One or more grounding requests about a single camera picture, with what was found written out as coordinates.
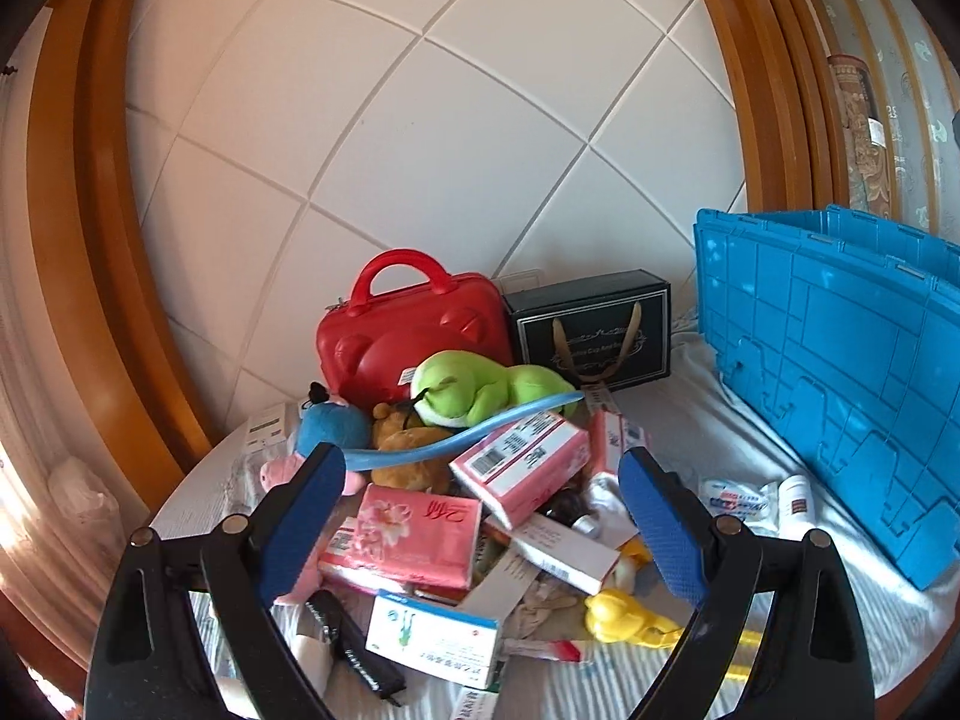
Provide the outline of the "white cream tube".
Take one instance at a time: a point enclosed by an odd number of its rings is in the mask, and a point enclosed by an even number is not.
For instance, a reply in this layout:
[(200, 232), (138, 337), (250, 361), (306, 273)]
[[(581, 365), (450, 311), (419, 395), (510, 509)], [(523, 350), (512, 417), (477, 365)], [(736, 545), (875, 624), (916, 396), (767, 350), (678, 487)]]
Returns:
[(778, 533), (781, 538), (800, 541), (817, 526), (814, 491), (804, 475), (788, 476), (778, 488)]

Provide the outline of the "toothpaste box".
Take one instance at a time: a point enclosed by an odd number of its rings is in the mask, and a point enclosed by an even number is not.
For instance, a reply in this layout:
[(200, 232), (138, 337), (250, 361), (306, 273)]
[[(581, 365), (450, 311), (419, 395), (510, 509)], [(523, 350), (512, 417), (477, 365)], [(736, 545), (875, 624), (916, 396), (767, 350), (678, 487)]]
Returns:
[(754, 532), (778, 533), (778, 485), (763, 486), (739, 483), (732, 479), (701, 478), (698, 481), (698, 499), (713, 516), (729, 515)]

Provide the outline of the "black pouch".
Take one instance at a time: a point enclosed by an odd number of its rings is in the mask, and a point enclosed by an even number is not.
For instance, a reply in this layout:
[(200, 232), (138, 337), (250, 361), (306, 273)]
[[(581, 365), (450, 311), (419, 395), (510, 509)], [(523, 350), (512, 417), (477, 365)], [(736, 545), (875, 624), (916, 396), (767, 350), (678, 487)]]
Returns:
[(397, 696), (407, 689), (405, 676), (392, 661), (366, 647), (366, 634), (340, 600), (329, 590), (317, 590), (306, 600), (306, 608), (332, 645), (335, 658), (345, 661), (377, 699), (400, 706)]

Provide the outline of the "yellow duck snowball clamp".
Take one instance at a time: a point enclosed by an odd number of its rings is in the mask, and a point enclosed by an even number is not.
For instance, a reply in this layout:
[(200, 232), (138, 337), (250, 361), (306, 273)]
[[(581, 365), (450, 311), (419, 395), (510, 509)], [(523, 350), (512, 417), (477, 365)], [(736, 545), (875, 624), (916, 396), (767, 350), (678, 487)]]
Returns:
[(584, 600), (586, 631), (601, 644), (630, 644), (649, 650), (672, 650), (685, 628), (617, 589), (603, 589)]

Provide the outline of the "white long box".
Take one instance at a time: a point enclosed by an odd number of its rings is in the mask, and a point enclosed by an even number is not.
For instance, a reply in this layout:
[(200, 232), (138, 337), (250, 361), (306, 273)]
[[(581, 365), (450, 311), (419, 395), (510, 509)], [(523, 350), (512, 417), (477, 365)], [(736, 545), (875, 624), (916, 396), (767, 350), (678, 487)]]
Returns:
[(511, 548), (540, 571), (587, 596), (597, 595), (620, 553), (540, 514), (508, 532)]

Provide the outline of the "pink tissue pack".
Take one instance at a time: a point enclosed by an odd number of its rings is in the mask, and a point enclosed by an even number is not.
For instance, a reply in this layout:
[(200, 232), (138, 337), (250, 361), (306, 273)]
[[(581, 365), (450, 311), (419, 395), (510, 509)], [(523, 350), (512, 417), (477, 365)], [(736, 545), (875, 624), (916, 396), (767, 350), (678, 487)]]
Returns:
[(317, 567), (324, 577), (368, 593), (403, 592), (410, 585), (465, 592), (472, 585), (480, 520), (482, 504), (473, 497), (370, 484)]

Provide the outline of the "blue bird plush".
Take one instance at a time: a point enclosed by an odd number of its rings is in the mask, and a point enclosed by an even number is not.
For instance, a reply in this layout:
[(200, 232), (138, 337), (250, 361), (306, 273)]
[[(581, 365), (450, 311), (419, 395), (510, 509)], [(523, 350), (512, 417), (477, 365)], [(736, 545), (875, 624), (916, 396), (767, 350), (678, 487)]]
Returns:
[(342, 450), (350, 472), (370, 472), (379, 468), (460, 454), (480, 440), (496, 433), (501, 427), (512, 426), (519, 419), (539, 416), (540, 413), (574, 405), (581, 398), (583, 398), (581, 392), (548, 395), (524, 405), (513, 406), (485, 419), (477, 426), (460, 429), (459, 433), (443, 437), (436, 442), (434, 449), (412, 447), (389, 450), (389, 458), (379, 458), (374, 448), (373, 420), (356, 406), (350, 405), (342, 398), (335, 398), (322, 383), (313, 382), (309, 385), (306, 400), (299, 407), (295, 452), (301, 458), (308, 458), (319, 444), (335, 445)]

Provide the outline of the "white green medicine box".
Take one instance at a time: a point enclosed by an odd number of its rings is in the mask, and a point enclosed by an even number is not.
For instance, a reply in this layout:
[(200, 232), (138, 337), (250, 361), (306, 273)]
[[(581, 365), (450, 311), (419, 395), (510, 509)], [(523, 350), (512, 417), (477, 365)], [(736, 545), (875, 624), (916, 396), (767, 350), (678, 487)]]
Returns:
[(397, 593), (371, 606), (366, 649), (402, 667), (467, 688), (493, 681), (500, 622)]

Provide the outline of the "blue plastic storage crate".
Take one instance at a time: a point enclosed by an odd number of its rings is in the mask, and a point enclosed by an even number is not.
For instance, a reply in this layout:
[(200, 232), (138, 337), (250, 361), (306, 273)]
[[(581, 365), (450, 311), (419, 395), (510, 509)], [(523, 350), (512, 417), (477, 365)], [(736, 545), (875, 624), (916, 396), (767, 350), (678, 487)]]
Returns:
[(695, 221), (719, 377), (919, 590), (958, 561), (958, 247), (866, 211)]

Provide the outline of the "brown bear plush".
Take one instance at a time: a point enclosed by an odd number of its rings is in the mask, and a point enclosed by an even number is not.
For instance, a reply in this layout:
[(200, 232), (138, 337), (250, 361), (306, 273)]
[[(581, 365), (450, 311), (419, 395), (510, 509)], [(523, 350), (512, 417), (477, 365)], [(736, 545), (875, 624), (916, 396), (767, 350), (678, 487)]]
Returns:
[[(378, 452), (405, 452), (436, 444), (452, 436), (444, 427), (425, 426), (411, 406), (378, 403), (373, 410), (373, 447)], [(410, 461), (376, 468), (371, 481), (382, 488), (446, 494), (451, 484), (451, 457)]]

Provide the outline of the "pink barcode box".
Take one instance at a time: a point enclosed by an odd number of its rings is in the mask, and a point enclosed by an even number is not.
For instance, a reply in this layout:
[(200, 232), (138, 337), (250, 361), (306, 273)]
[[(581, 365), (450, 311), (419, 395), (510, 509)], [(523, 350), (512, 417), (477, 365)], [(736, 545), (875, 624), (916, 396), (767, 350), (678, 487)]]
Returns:
[(589, 456), (586, 429), (544, 411), (478, 442), (451, 463), (451, 472), (512, 530), (571, 481)]

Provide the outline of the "red toy suitcase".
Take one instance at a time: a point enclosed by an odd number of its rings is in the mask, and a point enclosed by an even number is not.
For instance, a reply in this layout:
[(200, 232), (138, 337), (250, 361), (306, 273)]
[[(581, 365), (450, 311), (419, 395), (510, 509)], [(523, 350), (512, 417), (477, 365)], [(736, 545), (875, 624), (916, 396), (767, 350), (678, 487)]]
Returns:
[(325, 387), (370, 411), (410, 395), (412, 371), (438, 351), (462, 349), (509, 366), (500, 289), (480, 273), (453, 275), (415, 249), (391, 249), (363, 266), (346, 301), (316, 330)]

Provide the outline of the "black gift box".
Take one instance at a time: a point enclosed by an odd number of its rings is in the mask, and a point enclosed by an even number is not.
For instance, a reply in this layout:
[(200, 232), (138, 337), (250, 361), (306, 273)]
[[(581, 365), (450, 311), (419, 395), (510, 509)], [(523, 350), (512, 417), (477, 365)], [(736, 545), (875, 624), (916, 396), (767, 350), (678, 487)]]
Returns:
[(670, 374), (670, 284), (628, 270), (526, 289), (505, 297), (519, 361), (576, 387), (633, 387)]

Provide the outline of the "green frog plush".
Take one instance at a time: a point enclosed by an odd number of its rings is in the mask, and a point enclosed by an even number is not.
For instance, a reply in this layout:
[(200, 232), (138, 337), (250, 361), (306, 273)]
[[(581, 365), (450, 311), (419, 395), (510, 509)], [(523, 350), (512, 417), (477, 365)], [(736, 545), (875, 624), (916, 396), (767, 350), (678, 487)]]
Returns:
[(560, 374), (535, 364), (503, 366), (470, 351), (439, 351), (415, 367), (410, 395), (430, 426), (473, 427), (540, 398), (573, 394)]

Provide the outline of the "rolled patterned carpet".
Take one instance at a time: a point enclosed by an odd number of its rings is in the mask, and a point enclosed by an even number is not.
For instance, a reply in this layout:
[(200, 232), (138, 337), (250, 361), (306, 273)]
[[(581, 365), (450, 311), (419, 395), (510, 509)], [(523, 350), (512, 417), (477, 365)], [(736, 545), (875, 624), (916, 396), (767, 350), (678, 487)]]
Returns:
[(889, 220), (893, 197), (887, 137), (869, 69), (864, 60), (850, 54), (832, 54), (828, 65), (838, 89), (844, 148), (848, 154), (850, 207)]

